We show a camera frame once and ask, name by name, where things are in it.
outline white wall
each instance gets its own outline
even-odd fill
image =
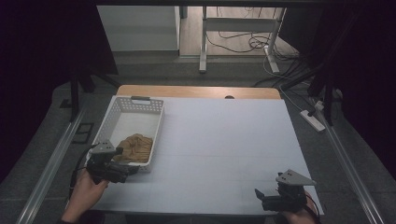
[[[178,50],[178,7],[98,6],[112,51]]]

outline wooden floor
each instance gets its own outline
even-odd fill
[[[273,18],[274,12],[278,13],[280,10],[275,8],[260,8],[260,7],[208,7],[207,17],[233,17],[233,18]],[[180,23],[180,56],[197,56],[201,51],[202,40],[202,7],[188,7],[188,17],[182,19]],[[224,38],[221,36],[240,35],[232,38]],[[267,42],[270,34],[260,33],[236,33],[236,32],[207,32],[207,37],[210,42],[224,46],[224,49],[216,47],[208,40],[206,40],[207,55],[238,55],[238,56],[252,56],[265,55],[263,49],[254,49],[250,52],[232,52],[250,50],[249,39],[255,38],[261,42]],[[280,39],[276,39],[277,49],[282,54],[294,54],[296,50],[288,43]]]

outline white plastic basket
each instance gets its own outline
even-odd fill
[[[109,140],[116,147],[125,138],[140,133],[153,140],[148,162],[129,162],[139,165],[139,171],[150,172],[154,151],[163,126],[164,105],[162,100],[148,97],[113,96],[105,118],[93,143]]]

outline human hand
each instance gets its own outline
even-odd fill
[[[311,195],[308,192],[305,192],[305,194],[307,195],[306,205],[316,213],[314,202],[310,199]],[[288,220],[289,224],[315,224],[314,218],[305,209],[301,209],[297,213],[281,212],[281,214]]]
[[[88,171],[83,169],[74,187],[69,204],[64,210],[62,221],[77,222],[84,212],[92,208],[99,201],[107,188],[108,182],[108,180],[102,180],[99,184],[95,185]]]

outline white table surface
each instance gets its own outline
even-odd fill
[[[288,169],[310,178],[283,100],[155,99],[165,115],[152,172],[110,183],[93,209],[269,215],[254,189],[278,195],[277,173]]]

